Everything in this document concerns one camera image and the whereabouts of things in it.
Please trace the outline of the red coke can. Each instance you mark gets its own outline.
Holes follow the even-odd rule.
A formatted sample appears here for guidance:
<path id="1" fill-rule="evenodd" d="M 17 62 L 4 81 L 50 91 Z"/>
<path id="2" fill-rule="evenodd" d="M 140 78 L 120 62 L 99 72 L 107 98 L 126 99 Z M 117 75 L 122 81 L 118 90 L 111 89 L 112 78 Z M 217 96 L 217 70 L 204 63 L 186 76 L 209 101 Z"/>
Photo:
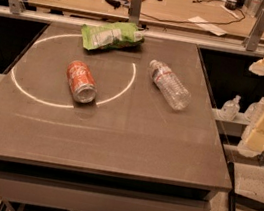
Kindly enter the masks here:
<path id="1" fill-rule="evenodd" d="M 89 66 L 83 61 L 69 63 L 66 74 L 72 98 L 81 103 L 89 103 L 96 98 L 97 86 Z"/>

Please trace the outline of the left clear sanitizer bottle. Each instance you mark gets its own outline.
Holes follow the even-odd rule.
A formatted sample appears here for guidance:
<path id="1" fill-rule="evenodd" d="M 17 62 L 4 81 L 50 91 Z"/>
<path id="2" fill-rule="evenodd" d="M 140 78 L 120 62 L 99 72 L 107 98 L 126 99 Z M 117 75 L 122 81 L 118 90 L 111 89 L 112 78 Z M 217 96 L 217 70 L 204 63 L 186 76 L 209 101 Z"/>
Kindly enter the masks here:
<path id="1" fill-rule="evenodd" d="M 237 113 L 240 111 L 240 100 L 241 97 L 239 95 L 236 95 L 234 99 L 228 100 L 226 103 L 224 103 L 221 110 L 219 110 L 219 117 L 223 120 L 232 121 L 237 115 Z"/>

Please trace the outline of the clear plastic water bottle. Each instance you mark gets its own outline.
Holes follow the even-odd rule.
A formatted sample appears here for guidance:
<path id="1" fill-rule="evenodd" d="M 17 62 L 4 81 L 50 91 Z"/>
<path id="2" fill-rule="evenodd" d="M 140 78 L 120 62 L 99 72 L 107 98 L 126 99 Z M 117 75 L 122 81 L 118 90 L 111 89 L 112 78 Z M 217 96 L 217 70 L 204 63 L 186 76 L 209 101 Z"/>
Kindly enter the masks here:
<path id="1" fill-rule="evenodd" d="M 149 74 L 173 110 L 181 111 L 189 105 L 191 93 L 167 64 L 152 60 L 149 64 Z"/>

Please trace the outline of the white paper sheet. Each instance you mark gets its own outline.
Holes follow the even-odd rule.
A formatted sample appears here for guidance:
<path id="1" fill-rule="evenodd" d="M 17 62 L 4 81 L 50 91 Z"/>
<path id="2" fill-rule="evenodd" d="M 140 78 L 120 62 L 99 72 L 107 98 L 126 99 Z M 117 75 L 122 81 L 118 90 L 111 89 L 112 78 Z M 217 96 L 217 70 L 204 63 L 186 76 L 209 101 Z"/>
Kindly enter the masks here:
<path id="1" fill-rule="evenodd" d="M 221 29 L 218 26 L 215 26 L 214 24 L 210 23 L 207 20 L 204 20 L 201 17 L 192 17 L 189 18 L 189 21 L 193 24 L 196 24 L 196 26 L 202 28 L 203 30 L 212 33 L 213 35 L 223 36 L 226 34 L 225 30 Z"/>

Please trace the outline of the wooden background desk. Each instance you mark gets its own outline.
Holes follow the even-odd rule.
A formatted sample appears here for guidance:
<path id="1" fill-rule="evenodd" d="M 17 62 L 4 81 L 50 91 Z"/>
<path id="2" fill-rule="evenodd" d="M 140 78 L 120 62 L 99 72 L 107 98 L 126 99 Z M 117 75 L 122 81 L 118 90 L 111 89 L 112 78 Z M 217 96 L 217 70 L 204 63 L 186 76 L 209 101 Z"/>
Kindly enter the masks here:
<path id="1" fill-rule="evenodd" d="M 54 9 L 65 13 L 88 15 L 116 21 L 128 19 L 128 8 L 113 8 L 105 0 L 29 0 L 31 6 L 38 9 Z M 189 21 L 192 17 L 204 20 L 226 31 L 223 36 L 216 36 Z M 197 2 L 196 0 L 144 0 L 141 5 L 139 21 L 141 25 L 173 29 L 215 38 L 244 41 L 249 36 L 255 22 L 245 9 L 230 14 L 223 9 L 221 1 Z"/>

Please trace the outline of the black floor pole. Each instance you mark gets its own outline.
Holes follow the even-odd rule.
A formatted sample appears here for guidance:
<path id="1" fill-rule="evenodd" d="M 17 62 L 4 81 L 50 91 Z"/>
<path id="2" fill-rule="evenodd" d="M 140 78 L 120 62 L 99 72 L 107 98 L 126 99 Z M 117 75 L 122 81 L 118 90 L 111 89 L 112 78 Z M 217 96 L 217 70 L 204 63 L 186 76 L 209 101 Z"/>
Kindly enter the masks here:
<path id="1" fill-rule="evenodd" d="M 234 164 L 233 162 L 229 162 L 227 163 L 227 170 L 229 172 L 229 178 L 230 178 L 230 182 L 232 184 L 231 186 L 231 190 L 228 192 L 228 211 L 236 211 L 236 194 L 235 194 L 235 172 L 234 172 Z"/>

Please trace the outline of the grey work table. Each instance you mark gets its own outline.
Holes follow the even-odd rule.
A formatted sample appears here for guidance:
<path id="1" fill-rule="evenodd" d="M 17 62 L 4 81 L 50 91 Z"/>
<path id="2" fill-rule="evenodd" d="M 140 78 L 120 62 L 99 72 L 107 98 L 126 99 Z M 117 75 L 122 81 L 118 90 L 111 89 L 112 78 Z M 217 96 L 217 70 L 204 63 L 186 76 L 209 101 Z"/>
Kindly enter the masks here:
<path id="1" fill-rule="evenodd" d="M 89 66 L 89 103 L 67 68 Z M 164 62 L 191 93 L 173 110 L 149 76 Z M 76 25 L 52 23 L 0 81 L 0 199 L 77 211 L 208 211 L 231 184 L 194 44 L 147 38 L 86 51 Z"/>

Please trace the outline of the black sunglasses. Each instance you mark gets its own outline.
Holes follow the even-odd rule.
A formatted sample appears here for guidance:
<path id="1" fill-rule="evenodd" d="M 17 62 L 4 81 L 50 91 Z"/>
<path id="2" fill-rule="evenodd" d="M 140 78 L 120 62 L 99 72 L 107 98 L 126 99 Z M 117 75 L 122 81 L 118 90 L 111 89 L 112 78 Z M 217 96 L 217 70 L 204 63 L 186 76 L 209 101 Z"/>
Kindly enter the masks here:
<path id="1" fill-rule="evenodd" d="M 105 0 L 106 3 L 112 5 L 114 8 L 128 7 L 130 5 L 128 0 Z"/>

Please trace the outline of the green chip bag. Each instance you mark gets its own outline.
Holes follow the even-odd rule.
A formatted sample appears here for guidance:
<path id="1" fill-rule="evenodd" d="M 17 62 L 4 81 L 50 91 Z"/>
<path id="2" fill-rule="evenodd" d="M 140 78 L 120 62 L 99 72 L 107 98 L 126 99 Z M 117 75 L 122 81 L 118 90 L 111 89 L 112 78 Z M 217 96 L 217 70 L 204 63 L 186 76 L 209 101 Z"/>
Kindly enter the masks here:
<path id="1" fill-rule="evenodd" d="M 134 47 L 145 40 L 138 26 L 128 22 L 107 23 L 94 27 L 84 24 L 81 33 L 83 47 L 91 51 Z"/>

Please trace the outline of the right metal bracket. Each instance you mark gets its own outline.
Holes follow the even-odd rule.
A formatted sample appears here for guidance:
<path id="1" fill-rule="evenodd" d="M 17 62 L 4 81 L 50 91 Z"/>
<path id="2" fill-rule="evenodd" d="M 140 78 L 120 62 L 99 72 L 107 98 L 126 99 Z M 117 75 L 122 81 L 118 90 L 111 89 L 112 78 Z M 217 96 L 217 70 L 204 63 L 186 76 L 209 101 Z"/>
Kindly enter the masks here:
<path id="1" fill-rule="evenodd" d="M 245 50 L 252 52 L 257 50 L 257 46 L 259 45 L 260 39 L 262 38 L 262 34 L 264 34 L 264 9 L 261 10 L 259 16 L 257 17 L 257 21 L 249 33 L 249 36 L 245 38 L 242 43 L 242 45 L 245 47 Z"/>

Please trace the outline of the middle metal bracket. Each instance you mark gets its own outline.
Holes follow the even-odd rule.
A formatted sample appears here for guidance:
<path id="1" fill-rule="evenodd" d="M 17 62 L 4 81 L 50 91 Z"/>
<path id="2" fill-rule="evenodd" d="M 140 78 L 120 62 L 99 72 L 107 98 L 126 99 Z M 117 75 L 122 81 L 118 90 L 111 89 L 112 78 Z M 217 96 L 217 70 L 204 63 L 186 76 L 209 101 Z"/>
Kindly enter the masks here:
<path id="1" fill-rule="evenodd" d="M 142 0 L 131 0 L 128 10 L 129 23 L 137 25 L 139 23 L 140 11 L 142 6 Z"/>

